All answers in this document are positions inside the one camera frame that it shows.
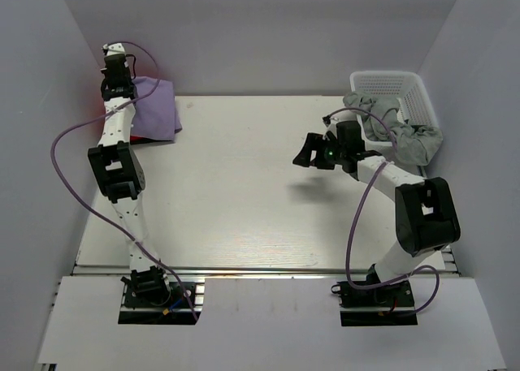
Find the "purple t-shirt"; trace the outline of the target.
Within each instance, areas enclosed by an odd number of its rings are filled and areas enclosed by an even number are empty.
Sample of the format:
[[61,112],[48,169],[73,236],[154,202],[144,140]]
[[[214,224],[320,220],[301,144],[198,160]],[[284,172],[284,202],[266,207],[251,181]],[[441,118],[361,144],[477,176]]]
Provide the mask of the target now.
[[174,84],[160,80],[154,92],[135,104],[131,136],[156,140],[176,140],[182,131],[180,116],[176,109]]

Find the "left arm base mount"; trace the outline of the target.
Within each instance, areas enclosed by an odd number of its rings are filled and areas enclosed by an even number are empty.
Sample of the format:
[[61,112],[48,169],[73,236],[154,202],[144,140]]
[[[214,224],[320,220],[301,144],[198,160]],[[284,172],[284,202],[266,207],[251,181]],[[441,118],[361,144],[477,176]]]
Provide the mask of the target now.
[[197,317],[193,316],[189,302],[177,282],[170,282],[165,292],[138,295],[125,285],[119,309],[118,324],[141,326],[195,326],[202,313],[198,283],[186,282],[185,289]]

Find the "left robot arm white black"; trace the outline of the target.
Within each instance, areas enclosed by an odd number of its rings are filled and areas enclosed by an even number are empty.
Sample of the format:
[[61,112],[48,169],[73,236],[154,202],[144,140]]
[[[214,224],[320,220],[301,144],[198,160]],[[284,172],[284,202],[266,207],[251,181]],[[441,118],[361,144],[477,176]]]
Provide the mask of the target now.
[[158,87],[139,95],[123,42],[102,47],[105,66],[101,95],[105,107],[101,139],[88,150],[88,160],[100,193],[110,202],[117,225],[128,246],[130,278],[125,282],[142,291],[146,285],[166,280],[160,258],[149,242],[143,210],[145,173],[131,146],[136,105]]

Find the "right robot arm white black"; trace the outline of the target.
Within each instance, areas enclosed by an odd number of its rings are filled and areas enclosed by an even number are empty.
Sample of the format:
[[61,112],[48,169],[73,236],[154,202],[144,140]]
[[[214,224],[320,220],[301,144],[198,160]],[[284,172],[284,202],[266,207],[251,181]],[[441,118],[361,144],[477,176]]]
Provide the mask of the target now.
[[449,184],[445,179],[427,179],[404,170],[382,153],[366,148],[361,128],[354,121],[337,123],[323,134],[307,134],[293,165],[319,170],[337,166],[366,189],[354,214],[346,246],[346,258],[353,249],[356,225],[369,192],[376,189],[389,198],[395,208],[396,241],[374,263],[366,281],[349,285],[369,290],[405,281],[422,271],[433,271],[425,260],[457,242],[461,237],[457,212]]

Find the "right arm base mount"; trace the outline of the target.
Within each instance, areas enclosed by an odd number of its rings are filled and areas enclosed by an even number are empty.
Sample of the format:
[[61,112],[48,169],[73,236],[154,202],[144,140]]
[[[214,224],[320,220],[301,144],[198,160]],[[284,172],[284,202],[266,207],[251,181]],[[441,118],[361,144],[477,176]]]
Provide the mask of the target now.
[[372,290],[356,290],[347,281],[331,287],[340,299],[343,327],[416,326],[413,292],[408,281]]

